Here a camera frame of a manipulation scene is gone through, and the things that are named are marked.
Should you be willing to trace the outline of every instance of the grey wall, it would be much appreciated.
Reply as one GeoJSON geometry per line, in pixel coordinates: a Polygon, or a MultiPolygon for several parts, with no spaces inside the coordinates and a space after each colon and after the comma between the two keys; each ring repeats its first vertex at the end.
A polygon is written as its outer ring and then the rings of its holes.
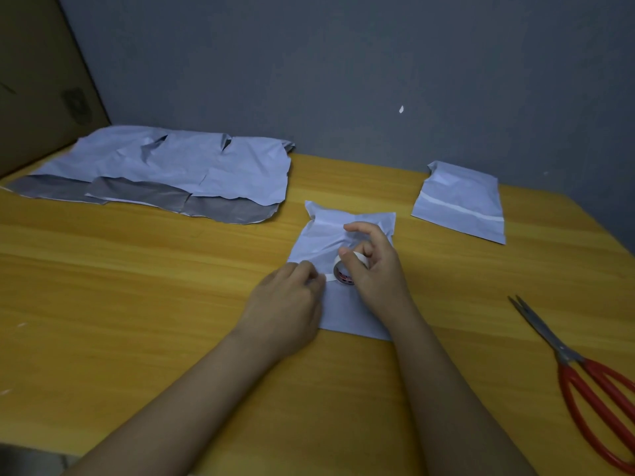
{"type": "Polygon", "coordinates": [[[60,1],[114,123],[446,160],[570,193],[635,251],[635,0],[60,1]]]}

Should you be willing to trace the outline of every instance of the red scissors handle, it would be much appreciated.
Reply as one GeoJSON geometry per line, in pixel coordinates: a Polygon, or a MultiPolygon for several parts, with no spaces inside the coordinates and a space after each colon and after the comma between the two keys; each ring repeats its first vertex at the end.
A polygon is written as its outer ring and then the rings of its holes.
{"type": "MultiPolygon", "coordinates": [[[[615,404],[626,413],[629,418],[635,416],[635,407],[633,404],[622,394],[619,389],[611,381],[607,379],[607,375],[614,377],[617,381],[624,384],[628,389],[635,392],[635,384],[633,384],[626,377],[619,373],[616,373],[613,369],[610,369],[599,362],[586,359],[582,363],[582,367],[593,377],[598,385],[607,392],[607,394],[615,401],[615,404]]],[[[598,416],[607,424],[609,428],[615,433],[615,435],[624,443],[624,445],[635,455],[635,435],[631,434],[628,428],[621,422],[617,416],[608,408],[606,404],[593,392],[591,387],[584,382],[584,379],[570,366],[566,364],[558,364],[558,380],[560,381],[560,389],[565,397],[565,402],[575,424],[582,432],[584,439],[596,450],[596,452],[602,456],[608,463],[621,469],[627,474],[635,475],[635,465],[623,461],[619,457],[615,456],[611,451],[607,449],[604,444],[598,439],[589,425],[584,420],[580,409],[575,403],[573,398],[573,392],[571,385],[573,385],[582,397],[589,403],[593,410],[598,413],[598,416]]]]}

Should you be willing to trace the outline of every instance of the scissors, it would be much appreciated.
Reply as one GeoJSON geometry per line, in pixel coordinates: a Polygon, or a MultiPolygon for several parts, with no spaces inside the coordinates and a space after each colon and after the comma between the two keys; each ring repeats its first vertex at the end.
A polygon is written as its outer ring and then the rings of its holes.
{"type": "Polygon", "coordinates": [[[627,463],[619,457],[615,456],[607,449],[604,444],[591,432],[589,425],[584,420],[580,409],[575,404],[571,386],[575,387],[582,397],[589,403],[599,417],[607,424],[607,426],[615,433],[615,435],[624,443],[633,455],[635,455],[635,435],[631,434],[628,428],[621,422],[615,414],[607,407],[606,404],[593,392],[591,387],[584,382],[584,379],[571,367],[572,362],[577,362],[582,366],[584,371],[592,377],[592,379],[600,386],[600,388],[608,394],[615,402],[618,408],[622,409],[624,414],[635,423],[635,405],[613,384],[607,376],[612,377],[615,381],[622,383],[625,387],[635,393],[635,383],[628,377],[622,376],[620,373],[611,368],[606,367],[591,359],[586,359],[576,351],[563,343],[551,329],[545,324],[536,312],[534,312],[525,301],[516,296],[516,299],[507,297],[516,307],[518,312],[536,329],[538,334],[549,343],[556,351],[558,360],[558,381],[560,389],[567,403],[567,408],[571,413],[575,424],[582,432],[584,439],[602,456],[608,463],[621,469],[627,474],[635,475],[635,463],[627,463]]]}

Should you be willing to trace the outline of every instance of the hand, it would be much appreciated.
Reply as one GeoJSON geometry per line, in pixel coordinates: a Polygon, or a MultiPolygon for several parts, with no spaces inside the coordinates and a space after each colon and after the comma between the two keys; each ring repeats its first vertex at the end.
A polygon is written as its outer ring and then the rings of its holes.
{"type": "Polygon", "coordinates": [[[325,284],[309,261],[284,264],[251,291],[234,333],[262,344],[276,362],[299,351],[318,333],[325,284]]]}
{"type": "Polygon", "coordinates": [[[370,235],[370,240],[361,242],[353,250],[340,247],[338,254],[364,303],[390,329],[393,319],[405,310],[415,308],[397,251],[375,224],[353,222],[344,225],[344,229],[370,235]],[[370,268],[367,269],[353,252],[368,257],[370,268]]]}

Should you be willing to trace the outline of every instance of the wooden table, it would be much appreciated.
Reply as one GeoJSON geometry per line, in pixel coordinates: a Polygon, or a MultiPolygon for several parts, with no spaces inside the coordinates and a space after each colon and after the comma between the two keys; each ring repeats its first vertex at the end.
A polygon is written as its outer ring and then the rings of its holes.
{"type": "MultiPolygon", "coordinates": [[[[397,212],[394,244],[421,312],[541,475],[620,474],[583,440],[551,349],[506,299],[519,293],[575,349],[635,377],[635,259],[613,237],[563,195],[501,186],[500,246],[411,217],[423,174],[292,158],[281,210],[247,226],[0,190],[0,441],[92,448],[233,327],[251,288],[286,260],[309,219],[304,201],[314,200],[397,212]]],[[[392,344],[320,331],[249,395],[195,472],[422,467],[392,344]]]]}

